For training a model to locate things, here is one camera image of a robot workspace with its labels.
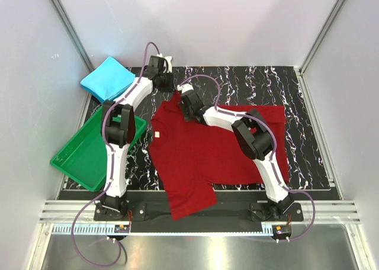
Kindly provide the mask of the red t shirt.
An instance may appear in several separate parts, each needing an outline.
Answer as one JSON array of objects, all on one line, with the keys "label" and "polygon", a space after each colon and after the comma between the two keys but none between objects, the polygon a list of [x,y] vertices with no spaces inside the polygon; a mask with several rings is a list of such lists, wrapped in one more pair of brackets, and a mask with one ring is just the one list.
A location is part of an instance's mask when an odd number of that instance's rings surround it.
[{"label": "red t shirt", "polygon": [[234,134],[185,121],[180,95],[161,103],[151,119],[154,136],[149,154],[163,182],[169,204],[210,202],[214,184],[261,184],[255,163],[241,151]]}]

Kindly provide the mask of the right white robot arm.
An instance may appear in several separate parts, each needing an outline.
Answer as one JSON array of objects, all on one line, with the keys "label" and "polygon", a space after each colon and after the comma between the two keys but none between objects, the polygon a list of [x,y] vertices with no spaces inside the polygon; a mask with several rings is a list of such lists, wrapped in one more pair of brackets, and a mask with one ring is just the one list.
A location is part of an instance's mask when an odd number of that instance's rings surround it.
[{"label": "right white robot arm", "polygon": [[258,168],[268,202],[251,209],[252,220],[290,222],[294,199],[277,162],[277,140],[260,113],[257,110],[236,112],[206,106],[189,84],[178,85],[177,90],[181,95],[180,105],[185,119],[233,132],[243,154]]}]

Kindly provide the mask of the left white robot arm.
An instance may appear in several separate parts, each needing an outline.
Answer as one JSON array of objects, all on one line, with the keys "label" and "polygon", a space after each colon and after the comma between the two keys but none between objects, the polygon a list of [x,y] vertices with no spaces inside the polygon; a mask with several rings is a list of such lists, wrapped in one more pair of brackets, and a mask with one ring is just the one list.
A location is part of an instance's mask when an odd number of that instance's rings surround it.
[{"label": "left white robot arm", "polygon": [[134,109],[153,92],[174,91],[172,57],[159,53],[151,56],[126,91],[102,105],[101,135],[107,151],[107,175],[99,197],[99,213],[107,212],[122,220],[129,214],[125,194],[127,152],[136,135]]}]

